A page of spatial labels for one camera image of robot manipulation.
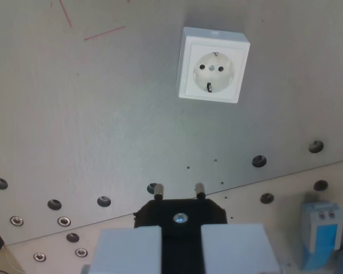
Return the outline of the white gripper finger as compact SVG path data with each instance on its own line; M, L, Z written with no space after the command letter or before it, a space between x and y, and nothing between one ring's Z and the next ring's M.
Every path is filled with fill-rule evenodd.
M262 224L201 226L206 273L280 273Z
M161 227L111 228L99 234L89 273L161 272Z

